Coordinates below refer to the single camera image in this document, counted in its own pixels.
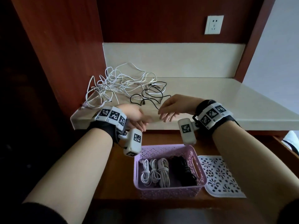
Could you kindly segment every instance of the bundled black cable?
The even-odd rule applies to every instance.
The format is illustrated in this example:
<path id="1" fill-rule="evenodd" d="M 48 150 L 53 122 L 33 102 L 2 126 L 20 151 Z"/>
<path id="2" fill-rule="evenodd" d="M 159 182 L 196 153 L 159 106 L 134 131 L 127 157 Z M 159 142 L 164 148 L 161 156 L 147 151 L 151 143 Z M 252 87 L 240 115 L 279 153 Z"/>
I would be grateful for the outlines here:
<path id="1" fill-rule="evenodd" d="M 164 90 L 164 88 L 165 88 L 165 86 L 167 85 L 167 83 L 166 82 L 162 82 L 162 83 L 165 83 L 165 85 L 162 87 L 162 89 L 160 88 L 160 86 L 158 86 L 158 85 L 156 85 L 155 83 L 158 83 L 158 82 L 154 82 L 154 83 L 151 83 L 151 84 L 149 84 L 149 88 L 148 89 L 144 89 L 142 92 L 141 92 L 141 95 L 140 94 L 133 94 L 131 97 L 130 97 L 130 102 L 132 103 L 132 104 L 137 104 L 137 105 L 145 105 L 145 101 L 146 100 L 149 100 L 149 101 L 151 101 L 153 104 L 154 104 L 154 106 L 156 107 L 156 109 L 158 109 L 157 108 L 157 106 L 155 105 L 155 103 L 152 101 L 152 100 L 154 100 L 154 101 L 157 101 L 157 103 L 158 104 L 161 104 L 161 102 L 162 102 L 162 99 L 164 98 L 164 97 L 171 97 L 171 95 L 166 95 L 166 96 L 164 96 L 163 95 L 163 90 Z M 153 91 L 153 92 L 155 92 L 155 93 L 161 93 L 161 95 L 162 96 L 153 96 L 153 95 L 151 95 L 151 94 L 148 94 L 147 93 L 147 91 Z M 139 103 L 136 103 L 136 102 L 132 102 L 132 97 L 133 96 L 140 96 L 140 97 L 142 97 L 143 99 L 141 100 L 141 102 L 140 102 L 140 104 Z"/>
<path id="2" fill-rule="evenodd" d="M 172 159 L 172 170 L 182 186 L 197 185 L 197 178 L 191 173 L 187 161 L 182 157 L 174 156 Z"/>

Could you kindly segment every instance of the tangled white cable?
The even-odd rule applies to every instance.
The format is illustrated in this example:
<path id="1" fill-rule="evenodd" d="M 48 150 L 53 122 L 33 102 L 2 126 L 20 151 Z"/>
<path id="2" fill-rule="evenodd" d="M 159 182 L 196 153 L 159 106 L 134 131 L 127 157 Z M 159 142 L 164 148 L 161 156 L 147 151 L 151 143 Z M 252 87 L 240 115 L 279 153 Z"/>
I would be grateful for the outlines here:
<path id="1" fill-rule="evenodd" d="M 142 160 L 142 164 L 143 164 L 143 169 L 144 171 L 141 174 L 141 182 L 146 186 L 150 186 L 152 183 L 152 179 L 150 176 L 150 167 L 149 167 L 149 161 L 146 160 Z"/>
<path id="2" fill-rule="evenodd" d="M 124 75 L 121 73 L 120 70 L 118 70 L 119 67 L 125 65 L 125 64 L 131 64 L 134 66 L 135 69 L 142 72 L 142 75 L 138 78 L 133 78 L 127 75 Z M 105 70 L 105 76 L 104 78 L 102 75 L 99 75 L 100 80 L 95 82 L 95 77 L 92 76 L 88 83 L 87 92 L 85 95 L 85 102 L 82 105 L 83 107 L 90 107 L 90 108 L 100 108 L 103 107 L 106 102 L 110 102 L 113 98 L 113 95 L 115 96 L 117 102 L 117 93 L 118 94 L 124 94 L 127 97 L 131 97 L 134 93 L 131 93 L 132 91 L 136 90 L 137 88 L 148 89 L 148 84 L 157 82 L 157 77 L 152 72 L 145 72 L 143 70 L 140 70 L 138 67 L 136 67 L 132 63 L 125 63 L 117 66 L 115 69 L 112 67 L 107 67 Z M 148 75 L 152 74 L 154 77 L 147 82 Z M 92 99 L 88 99 L 90 92 L 96 92 L 97 95 L 93 97 Z M 160 92 L 152 92 L 148 94 L 160 94 Z M 100 105 L 92 105 L 91 102 L 97 98 L 100 98 Z M 143 98 L 135 96 L 135 100 L 142 100 Z"/>
<path id="3" fill-rule="evenodd" d="M 160 172 L 161 179 L 160 179 L 160 187 L 170 187 L 170 180 L 169 180 L 169 166 L 168 161 L 165 158 L 158 160 L 158 171 Z"/>
<path id="4" fill-rule="evenodd" d="M 152 177 L 152 182 L 156 184 L 161 179 L 161 175 L 157 171 L 158 162 L 156 159 L 152 159 L 150 161 L 150 167 L 152 168 L 150 171 L 151 177 Z"/>

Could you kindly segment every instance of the right arm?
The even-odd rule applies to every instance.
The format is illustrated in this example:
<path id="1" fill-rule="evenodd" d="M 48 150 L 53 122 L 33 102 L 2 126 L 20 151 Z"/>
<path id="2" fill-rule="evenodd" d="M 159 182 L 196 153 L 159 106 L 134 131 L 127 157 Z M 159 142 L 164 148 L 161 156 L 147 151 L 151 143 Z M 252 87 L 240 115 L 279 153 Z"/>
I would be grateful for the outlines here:
<path id="1" fill-rule="evenodd" d="M 201 98 L 174 95 L 159 109 L 160 118 L 172 120 L 173 113 L 194 114 Z M 214 143 L 245 195 L 270 223 L 279 212 L 299 198 L 299 179 L 261 142 L 233 121 L 220 125 Z"/>

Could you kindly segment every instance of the left hand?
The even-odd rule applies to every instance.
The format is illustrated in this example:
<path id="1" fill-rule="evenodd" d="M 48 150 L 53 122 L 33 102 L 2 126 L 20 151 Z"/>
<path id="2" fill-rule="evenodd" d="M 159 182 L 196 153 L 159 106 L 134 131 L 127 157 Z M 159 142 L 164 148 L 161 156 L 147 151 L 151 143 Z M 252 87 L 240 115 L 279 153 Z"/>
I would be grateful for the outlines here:
<path id="1" fill-rule="evenodd" d="M 131 129 L 137 128 L 141 132 L 145 132 L 147 130 L 146 126 L 148 125 L 148 123 L 152 122 L 151 116 L 144 115 L 141 108 L 137 105 L 121 104 L 117 105 L 116 107 L 120 108 L 130 120 L 128 126 Z"/>

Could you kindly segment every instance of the black sleeve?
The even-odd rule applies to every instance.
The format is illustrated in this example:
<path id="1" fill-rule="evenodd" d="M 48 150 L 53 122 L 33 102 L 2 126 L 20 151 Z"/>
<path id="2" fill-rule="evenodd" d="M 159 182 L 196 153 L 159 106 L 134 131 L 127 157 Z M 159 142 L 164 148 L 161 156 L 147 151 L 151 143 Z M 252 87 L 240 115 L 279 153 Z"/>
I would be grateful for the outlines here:
<path id="1" fill-rule="evenodd" d="M 277 224 L 296 223 L 298 221 L 299 199 L 290 202 L 279 213 Z"/>
<path id="2" fill-rule="evenodd" d="M 53 209 L 38 203 L 23 203 L 16 215 L 17 223 L 67 224 Z"/>

